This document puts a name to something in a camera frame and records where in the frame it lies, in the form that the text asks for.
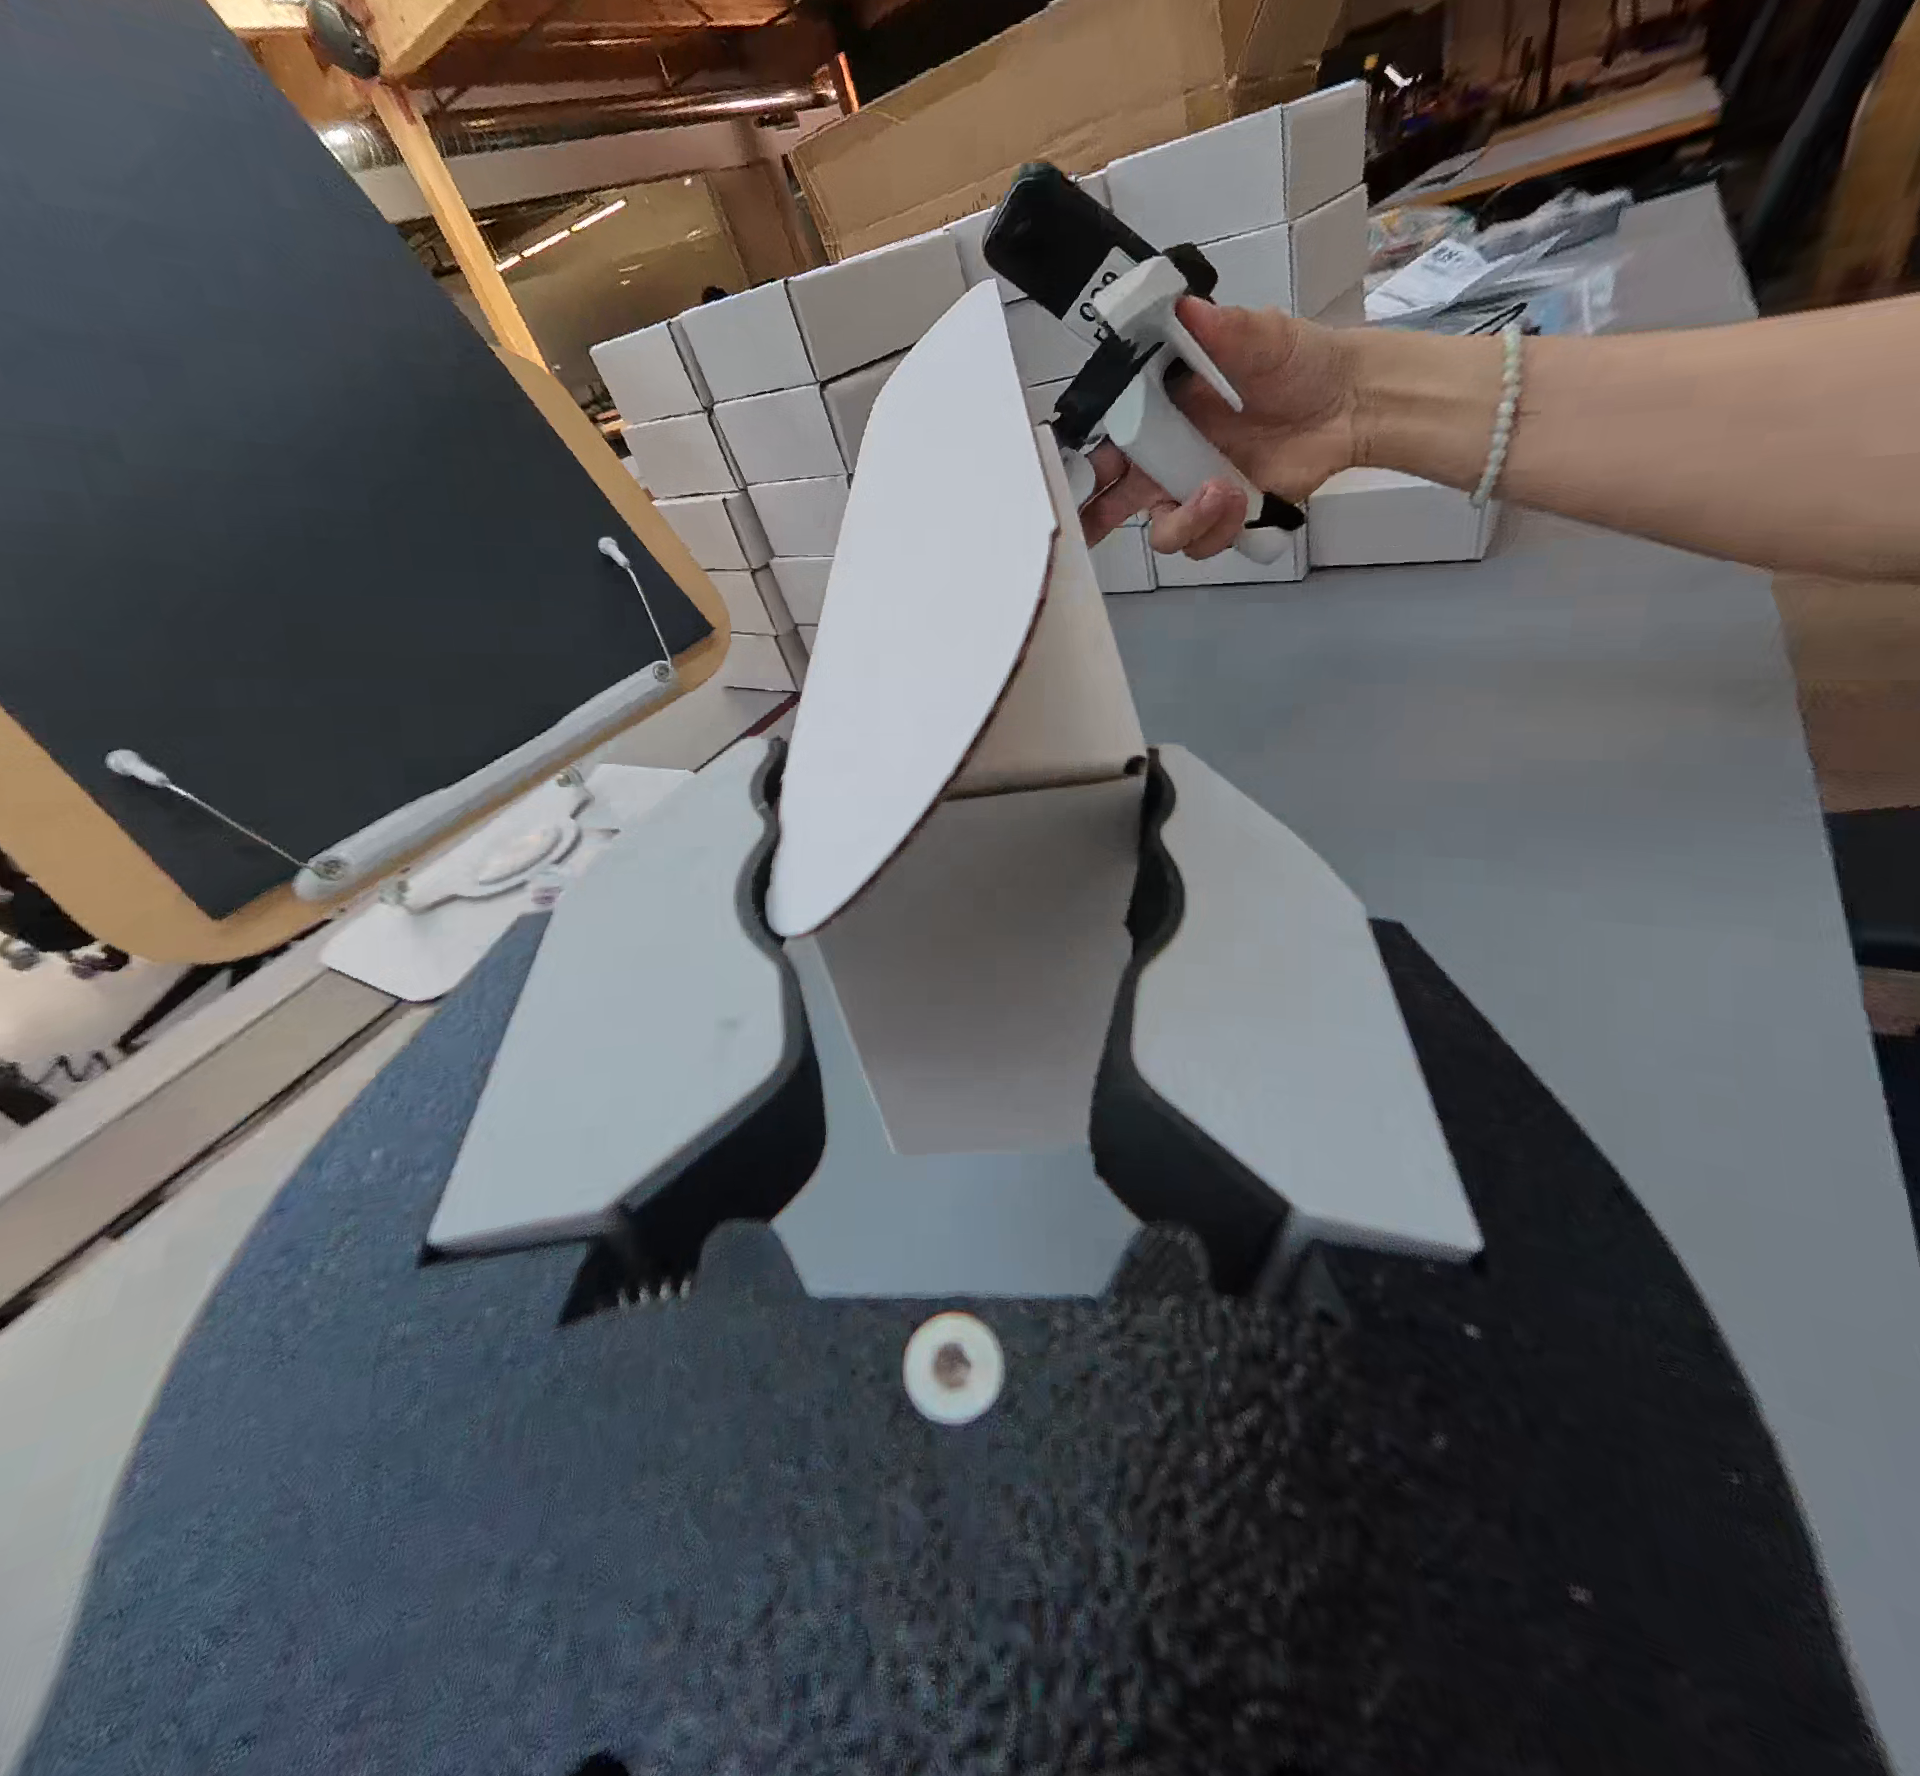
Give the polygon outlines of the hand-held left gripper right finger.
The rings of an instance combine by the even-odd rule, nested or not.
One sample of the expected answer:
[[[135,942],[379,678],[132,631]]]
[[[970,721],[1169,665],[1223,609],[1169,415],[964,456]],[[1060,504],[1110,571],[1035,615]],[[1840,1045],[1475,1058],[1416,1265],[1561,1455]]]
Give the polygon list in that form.
[[[1366,904],[1187,749],[1155,750],[1121,975],[1091,1092],[1098,1177],[1190,1235],[1221,1294],[1314,1248],[1485,1250]]]

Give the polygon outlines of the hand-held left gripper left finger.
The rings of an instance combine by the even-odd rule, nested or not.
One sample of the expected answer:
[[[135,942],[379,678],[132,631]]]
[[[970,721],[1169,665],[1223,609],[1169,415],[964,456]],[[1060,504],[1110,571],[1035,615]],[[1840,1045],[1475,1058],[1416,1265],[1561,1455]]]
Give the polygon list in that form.
[[[609,1244],[696,1260],[825,1161],[799,978],[766,919],[787,743],[689,775],[557,902],[423,1235],[478,1260]]]

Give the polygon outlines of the white cardboard box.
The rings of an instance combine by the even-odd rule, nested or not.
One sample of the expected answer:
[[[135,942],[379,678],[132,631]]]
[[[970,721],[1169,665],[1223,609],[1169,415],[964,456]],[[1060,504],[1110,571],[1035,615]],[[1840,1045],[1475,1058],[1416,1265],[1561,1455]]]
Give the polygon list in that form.
[[[1062,458],[979,284],[869,421],[766,892],[895,1151],[1090,1150],[1144,789]]]

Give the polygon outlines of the person's right forearm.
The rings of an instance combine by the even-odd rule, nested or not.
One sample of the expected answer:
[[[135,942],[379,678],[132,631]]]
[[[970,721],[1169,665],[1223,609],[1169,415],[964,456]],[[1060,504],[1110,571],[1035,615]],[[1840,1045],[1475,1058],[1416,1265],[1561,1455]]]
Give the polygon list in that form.
[[[1354,331],[1361,463],[1770,572],[1918,580],[1918,301],[1588,337]]]

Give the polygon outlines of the person's right hand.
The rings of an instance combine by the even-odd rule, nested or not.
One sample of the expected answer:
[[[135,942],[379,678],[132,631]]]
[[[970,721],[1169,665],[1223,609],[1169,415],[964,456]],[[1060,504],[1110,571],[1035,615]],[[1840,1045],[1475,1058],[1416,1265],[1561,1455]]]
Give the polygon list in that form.
[[[1344,330],[1272,310],[1186,299],[1177,314],[1230,380],[1240,407],[1193,377],[1177,384],[1172,400],[1232,473],[1191,492],[1169,492],[1112,444],[1102,444],[1093,455],[1096,493],[1079,521],[1083,540],[1099,545],[1144,516],[1149,543],[1159,552],[1205,560],[1232,551],[1244,529],[1247,497],[1238,483],[1301,504],[1335,473],[1358,466],[1355,348]]]

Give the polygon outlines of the stack of white boxes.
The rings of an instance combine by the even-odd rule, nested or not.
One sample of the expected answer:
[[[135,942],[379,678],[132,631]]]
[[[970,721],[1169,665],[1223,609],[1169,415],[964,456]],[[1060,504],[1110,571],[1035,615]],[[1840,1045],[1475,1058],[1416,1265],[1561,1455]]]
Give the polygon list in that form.
[[[1120,157],[1073,186],[1156,249],[1191,245],[1219,301],[1330,327],[1366,322],[1372,84],[1354,79]],[[968,291],[1002,302],[1041,419],[1105,331],[1091,301],[1136,258],[1118,236],[1068,310],[986,258],[996,214],[947,225],[703,302],[590,350],[624,421],[633,473],[661,502],[747,492],[762,558],[828,560],[877,396]]]

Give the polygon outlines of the pile of plastic bags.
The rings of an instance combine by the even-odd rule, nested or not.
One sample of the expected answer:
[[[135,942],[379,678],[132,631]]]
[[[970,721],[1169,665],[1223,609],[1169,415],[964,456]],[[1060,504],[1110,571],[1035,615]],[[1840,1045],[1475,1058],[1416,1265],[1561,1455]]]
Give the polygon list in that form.
[[[1615,236],[1630,189],[1563,189],[1519,218],[1453,233],[1413,259],[1373,276],[1363,322],[1435,331],[1593,330],[1611,315],[1619,273]]]

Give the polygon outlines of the black board with wooden frame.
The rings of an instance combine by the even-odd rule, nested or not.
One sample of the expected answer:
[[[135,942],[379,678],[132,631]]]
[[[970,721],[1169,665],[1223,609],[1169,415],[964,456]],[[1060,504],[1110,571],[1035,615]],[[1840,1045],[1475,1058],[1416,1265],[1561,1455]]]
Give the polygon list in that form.
[[[5,853],[287,943],[706,685],[715,585],[205,0],[5,0]]]

